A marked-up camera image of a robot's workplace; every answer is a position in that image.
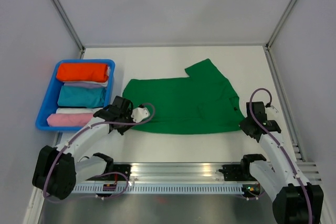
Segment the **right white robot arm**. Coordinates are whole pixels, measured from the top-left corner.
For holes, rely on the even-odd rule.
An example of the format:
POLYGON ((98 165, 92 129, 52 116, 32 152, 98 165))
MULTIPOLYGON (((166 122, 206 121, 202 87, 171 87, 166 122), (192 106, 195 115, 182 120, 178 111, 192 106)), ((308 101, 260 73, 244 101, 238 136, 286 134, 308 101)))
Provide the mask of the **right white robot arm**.
POLYGON ((263 102, 248 102, 247 116, 240 129, 267 154, 247 154, 239 172, 256 179, 272 201, 277 223, 319 223, 324 193, 313 185, 287 152, 280 126, 267 118, 263 102))

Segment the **green t-shirt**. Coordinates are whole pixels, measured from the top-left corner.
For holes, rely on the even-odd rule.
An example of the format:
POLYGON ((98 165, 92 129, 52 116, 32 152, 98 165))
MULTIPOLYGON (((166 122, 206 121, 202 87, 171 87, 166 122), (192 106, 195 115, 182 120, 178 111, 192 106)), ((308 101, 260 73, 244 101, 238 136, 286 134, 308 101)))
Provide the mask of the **green t-shirt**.
POLYGON ((244 116, 239 96, 210 59, 185 69, 187 77, 132 79, 122 96, 135 106, 151 103, 153 119, 135 130, 159 134, 238 131, 244 116))

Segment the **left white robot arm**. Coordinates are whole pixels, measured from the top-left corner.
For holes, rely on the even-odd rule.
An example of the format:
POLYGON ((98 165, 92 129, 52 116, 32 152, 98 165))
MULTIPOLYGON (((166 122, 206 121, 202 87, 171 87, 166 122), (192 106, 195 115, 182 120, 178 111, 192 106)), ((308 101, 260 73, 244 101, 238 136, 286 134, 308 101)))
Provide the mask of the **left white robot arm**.
POLYGON ((55 147, 44 146, 38 155, 32 185, 43 192, 45 197, 67 198, 78 183, 89 179, 112 180, 108 187, 111 192, 119 180, 129 180, 130 170, 119 170, 112 157, 96 152, 85 153, 99 140, 112 131, 123 134, 134 123, 131 115, 133 103, 122 97, 115 97, 112 104, 94 113, 70 140, 55 147))

